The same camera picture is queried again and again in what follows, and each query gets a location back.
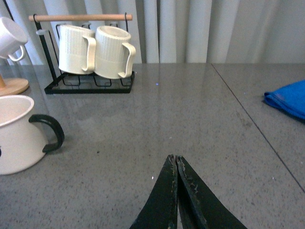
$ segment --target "black metal frame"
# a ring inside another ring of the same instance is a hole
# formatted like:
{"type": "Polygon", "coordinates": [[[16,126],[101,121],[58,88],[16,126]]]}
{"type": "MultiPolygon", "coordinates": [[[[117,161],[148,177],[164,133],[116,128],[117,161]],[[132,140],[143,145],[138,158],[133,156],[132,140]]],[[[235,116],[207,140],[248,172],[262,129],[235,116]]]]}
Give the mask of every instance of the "black metal frame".
{"type": "MultiPolygon", "coordinates": [[[[127,13],[125,13],[125,22],[126,22],[126,30],[128,31],[128,22],[126,18],[127,13]]],[[[36,25],[37,30],[42,30],[40,22],[37,22],[35,20],[36,14],[33,15],[34,22],[36,25]]],[[[60,24],[56,25],[56,31],[57,35],[59,37],[58,33],[58,26],[60,24]]],[[[57,64],[59,64],[59,59],[55,50],[54,42],[52,39],[52,35],[49,31],[49,37],[52,43],[53,51],[55,53],[57,64]]],[[[133,85],[133,81],[135,78],[134,71],[132,72],[131,77],[126,79],[106,79],[101,76],[98,76],[95,73],[87,74],[87,75],[77,75],[72,73],[63,73],[60,70],[60,75],[57,77],[56,72],[53,66],[53,62],[51,60],[50,52],[48,49],[48,45],[46,43],[46,39],[44,37],[44,34],[39,34],[39,38],[43,47],[43,51],[45,53],[45,56],[47,58],[48,66],[52,75],[53,82],[50,83],[45,89],[46,94],[128,94],[130,93],[133,85]],[[98,81],[101,81],[103,84],[98,84],[95,77],[98,77],[98,81]],[[66,80],[74,79],[75,77],[78,77],[78,83],[77,84],[68,84],[65,82],[66,80]],[[81,85],[81,78],[88,80],[90,83],[90,88],[84,88],[83,85],[81,85]]]]}

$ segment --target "blue cloth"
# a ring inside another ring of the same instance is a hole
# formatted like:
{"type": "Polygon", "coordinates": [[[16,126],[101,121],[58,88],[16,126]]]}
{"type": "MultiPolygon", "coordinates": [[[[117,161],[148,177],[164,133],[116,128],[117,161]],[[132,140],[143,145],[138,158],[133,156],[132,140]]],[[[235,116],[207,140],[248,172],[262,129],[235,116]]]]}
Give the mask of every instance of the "blue cloth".
{"type": "Polygon", "coordinates": [[[305,80],[289,84],[274,92],[265,92],[264,98],[268,105],[305,119],[305,80]]]}

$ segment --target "mug rim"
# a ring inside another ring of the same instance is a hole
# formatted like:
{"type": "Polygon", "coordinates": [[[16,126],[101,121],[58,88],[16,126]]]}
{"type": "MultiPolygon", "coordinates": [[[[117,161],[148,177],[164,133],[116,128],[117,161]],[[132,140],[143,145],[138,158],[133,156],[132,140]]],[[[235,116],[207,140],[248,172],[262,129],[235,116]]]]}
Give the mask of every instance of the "mug rim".
{"type": "Polygon", "coordinates": [[[15,118],[13,118],[13,119],[11,119],[9,121],[6,121],[4,123],[0,123],[0,128],[4,127],[6,125],[9,125],[9,124],[11,124],[13,122],[16,122],[17,120],[20,120],[21,118],[26,116],[33,109],[34,104],[35,104],[34,100],[31,97],[28,97],[26,95],[6,95],[6,96],[1,96],[0,100],[1,99],[10,99],[10,98],[22,98],[22,99],[26,99],[26,100],[28,100],[30,102],[30,106],[29,106],[29,108],[25,112],[23,112],[22,114],[18,115],[17,117],[15,117],[15,118]]]}
{"type": "Polygon", "coordinates": [[[3,27],[5,28],[7,34],[12,37],[15,41],[22,43],[22,44],[26,44],[28,42],[28,37],[27,34],[24,32],[23,28],[18,25],[16,22],[14,22],[13,20],[6,18],[6,17],[0,17],[0,23],[3,25],[3,27]],[[13,23],[15,27],[18,27],[20,30],[20,33],[18,36],[14,35],[13,33],[10,32],[10,30],[6,27],[5,23],[13,23]]]}
{"type": "Polygon", "coordinates": [[[102,34],[104,34],[104,35],[106,35],[108,37],[111,37],[111,38],[117,39],[117,40],[126,40],[126,39],[130,39],[131,38],[131,35],[130,35],[129,32],[127,32],[127,31],[125,31],[125,30],[123,30],[121,28],[114,27],[114,26],[102,25],[102,26],[97,28],[97,31],[101,32],[102,34]],[[102,30],[103,28],[111,28],[112,30],[117,30],[117,31],[120,31],[120,32],[124,32],[126,34],[126,36],[125,37],[118,37],[118,36],[106,33],[104,30],[102,30]]]}
{"type": "Polygon", "coordinates": [[[61,25],[60,27],[67,27],[69,29],[72,29],[74,31],[86,31],[89,32],[91,31],[92,33],[95,33],[95,31],[91,30],[91,29],[87,29],[81,26],[76,26],[76,25],[61,25]]]}

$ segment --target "black metal mug rack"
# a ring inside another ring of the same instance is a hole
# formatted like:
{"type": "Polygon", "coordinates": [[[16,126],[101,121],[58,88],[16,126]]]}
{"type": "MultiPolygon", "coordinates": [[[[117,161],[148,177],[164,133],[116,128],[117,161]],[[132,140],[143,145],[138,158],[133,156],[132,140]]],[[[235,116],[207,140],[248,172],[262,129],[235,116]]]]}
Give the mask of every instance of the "black metal mug rack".
{"type": "MultiPolygon", "coordinates": [[[[125,21],[126,30],[128,32],[128,22],[132,20],[132,15],[125,13],[124,15],[45,15],[38,16],[34,14],[29,17],[30,21],[35,22],[37,28],[37,34],[39,35],[45,56],[47,58],[48,66],[53,78],[52,83],[50,83],[45,89],[46,94],[127,94],[130,93],[135,78],[134,71],[132,75],[125,79],[106,79],[98,76],[95,73],[79,75],[62,72],[60,69],[60,75],[57,77],[54,69],[54,65],[51,59],[48,45],[45,40],[45,32],[41,27],[41,21],[125,21]]],[[[57,64],[59,64],[59,59],[54,46],[53,38],[48,31],[52,48],[56,57],[57,64]]]]}

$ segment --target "countertop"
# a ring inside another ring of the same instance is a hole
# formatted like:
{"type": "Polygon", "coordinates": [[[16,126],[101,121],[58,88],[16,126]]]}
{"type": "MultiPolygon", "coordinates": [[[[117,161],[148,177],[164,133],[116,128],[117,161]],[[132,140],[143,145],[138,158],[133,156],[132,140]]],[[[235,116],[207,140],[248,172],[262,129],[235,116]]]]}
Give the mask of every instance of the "countertop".
{"type": "Polygon", "coordinates": [[[1,229],[128,229],[169,154],[247,228],[305,228],[305,125],[263,103],[304,79],[305,64],[133,69],[130,94],[46,95],[47,66],[0,66],[3,78],[29,80],[22,94],[66,136],[31,168],[0,176],[1,229]]]}

